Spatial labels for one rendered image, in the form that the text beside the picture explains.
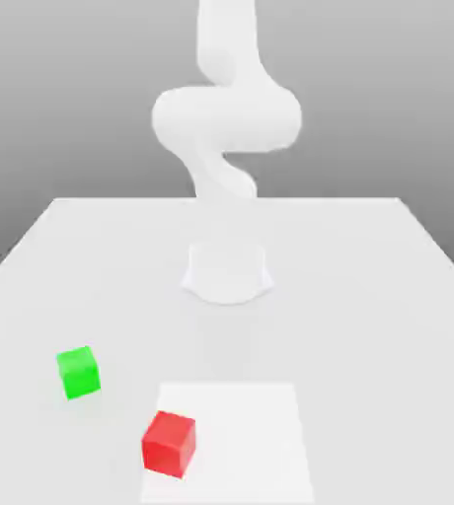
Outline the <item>small green cube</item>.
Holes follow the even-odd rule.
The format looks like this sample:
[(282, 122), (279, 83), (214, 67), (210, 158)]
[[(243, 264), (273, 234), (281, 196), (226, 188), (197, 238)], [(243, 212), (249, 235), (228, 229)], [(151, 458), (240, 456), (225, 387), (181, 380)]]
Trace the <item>small green cube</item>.
[(68, 400), (89, 395), (101, 388), (97, 361), (90, 346), (56, 355), (59, 377)]

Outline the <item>small red cube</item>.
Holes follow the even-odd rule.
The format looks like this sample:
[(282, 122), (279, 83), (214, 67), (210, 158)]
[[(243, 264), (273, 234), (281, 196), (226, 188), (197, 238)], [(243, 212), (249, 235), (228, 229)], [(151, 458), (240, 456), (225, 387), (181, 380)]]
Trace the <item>small red cube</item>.
[(141, 440), (146, 469), (183, 478), (196, 447), (195, 420), (158, 410)]

